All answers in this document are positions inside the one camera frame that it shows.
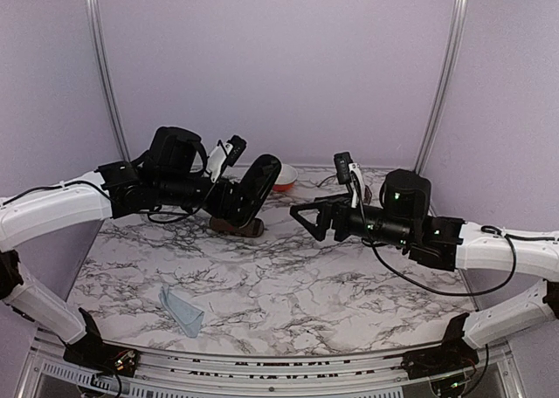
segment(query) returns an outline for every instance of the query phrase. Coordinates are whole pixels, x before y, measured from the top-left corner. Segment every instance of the light blue towel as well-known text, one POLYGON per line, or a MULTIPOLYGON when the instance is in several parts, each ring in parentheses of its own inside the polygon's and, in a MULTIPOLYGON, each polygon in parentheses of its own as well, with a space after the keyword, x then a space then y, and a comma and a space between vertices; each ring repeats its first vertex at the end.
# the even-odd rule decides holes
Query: light blue towel
POLYGON ((200 333, 204 311, 200 311, 195 306, 178 298, 170 291, 168 285, 161 286, 159 300, 161 300, 161 305, 183 329, 186 336, 195 339, 200 333))

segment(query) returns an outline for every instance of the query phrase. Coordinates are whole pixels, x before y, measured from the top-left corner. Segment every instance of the bowl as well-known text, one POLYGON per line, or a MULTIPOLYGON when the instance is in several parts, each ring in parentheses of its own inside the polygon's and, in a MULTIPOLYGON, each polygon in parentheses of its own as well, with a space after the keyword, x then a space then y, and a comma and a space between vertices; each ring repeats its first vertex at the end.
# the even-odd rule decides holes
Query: bowl
POLYGON ((281 171, 279 172, 278 179, 273 185, 273 191, 288 191, 297 180, 299 173, 291 165, 281 164, 281 171))

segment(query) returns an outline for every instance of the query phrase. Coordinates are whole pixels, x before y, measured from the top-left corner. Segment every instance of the blue cloth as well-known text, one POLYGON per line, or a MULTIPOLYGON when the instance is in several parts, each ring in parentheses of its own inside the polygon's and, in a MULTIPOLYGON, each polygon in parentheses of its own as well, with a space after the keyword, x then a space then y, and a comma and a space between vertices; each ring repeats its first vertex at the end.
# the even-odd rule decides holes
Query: blue cloth
POLYGON ((187 337, 195 339, 200 333, 204 311, 200 311, 195 306, 178 298, 170 291, 167 285, 161 286, 159 292, 161 305, 170 313, 171 317, 183 329, 187 337))

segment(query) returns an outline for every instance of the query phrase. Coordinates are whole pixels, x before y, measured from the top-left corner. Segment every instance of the white marble surface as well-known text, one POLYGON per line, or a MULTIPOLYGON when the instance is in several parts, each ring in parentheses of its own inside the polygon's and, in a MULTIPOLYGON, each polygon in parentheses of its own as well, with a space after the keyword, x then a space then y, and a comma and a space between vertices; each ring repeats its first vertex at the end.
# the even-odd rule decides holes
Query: white marble surface
MULTIPOLYGON (((103 337, 199 353, 355 353, 440 340, 448 320, 473 309, 468 298, 419 290, 387 272, 359 239, 317 243, 289 215, 295 202, 342 193, 332 168, 300 168, 286 195, 272 193, 261 238, 217 235, 200 213, 178 224, 145 216, 104 224, 70 300, 88 310, 103 337), (162 284, 205 311, 196 339, 163 310, 162 284)), ((363 170, 377 197, 384 171, 363 170)), ((383 248, 397 269, 426 284, 464 292, 458 273, 432 271, 383 248)))

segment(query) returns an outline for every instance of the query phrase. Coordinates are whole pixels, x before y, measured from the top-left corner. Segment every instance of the brown object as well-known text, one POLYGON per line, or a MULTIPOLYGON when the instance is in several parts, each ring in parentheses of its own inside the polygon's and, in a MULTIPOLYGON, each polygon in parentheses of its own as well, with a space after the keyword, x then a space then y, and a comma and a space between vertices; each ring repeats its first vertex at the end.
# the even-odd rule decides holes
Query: brown object
POLYGON ((229 234, 236 237, 258 238, 264 233, 264 222, 262 219, 255 217, 248 225, 243 228, 237 228, 225 221, 224 219, 210 219, 210 229, 220 234, 229 234))

